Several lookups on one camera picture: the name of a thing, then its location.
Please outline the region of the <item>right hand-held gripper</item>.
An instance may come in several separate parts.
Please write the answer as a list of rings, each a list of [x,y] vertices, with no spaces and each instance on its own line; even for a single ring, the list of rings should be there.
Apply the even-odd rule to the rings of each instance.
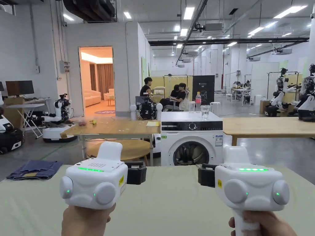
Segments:
[[[198,183],[215,188],[218,197],[232,209],[236,236],[261,233],[259,223],[245,222],[244,211],[281,211],[290,197],[283,174],[250,163],[247,149],[242,146],[225,147],[220,165],[202,164]]]

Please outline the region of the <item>person's left hand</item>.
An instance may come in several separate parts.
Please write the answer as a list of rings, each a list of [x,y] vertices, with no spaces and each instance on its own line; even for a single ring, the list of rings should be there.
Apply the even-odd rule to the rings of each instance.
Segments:
[[[63,212],[62,236],[103,236],[106,224],[110,222],[110,213],[116,204],[109,209],[94,210],[78,206],[68,206]]]

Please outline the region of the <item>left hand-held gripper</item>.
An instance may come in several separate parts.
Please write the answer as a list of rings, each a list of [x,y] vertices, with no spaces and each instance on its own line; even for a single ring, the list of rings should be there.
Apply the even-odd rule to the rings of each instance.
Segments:
[[[144,162],[121,161],[122,148],[117,142],[103,142],[96,157],[68,167],[60,181],[60,196],[65,203],[94,210],[109,209],[127,185],[145,182]]]

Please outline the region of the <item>person's right hand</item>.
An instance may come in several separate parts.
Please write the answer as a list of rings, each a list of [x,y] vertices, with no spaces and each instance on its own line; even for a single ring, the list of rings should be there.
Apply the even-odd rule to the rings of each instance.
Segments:
[[[260,230],[245,230],[244,236],[297,236],[293,228],[272,211],[244,211],[246,222],[257,222]]]

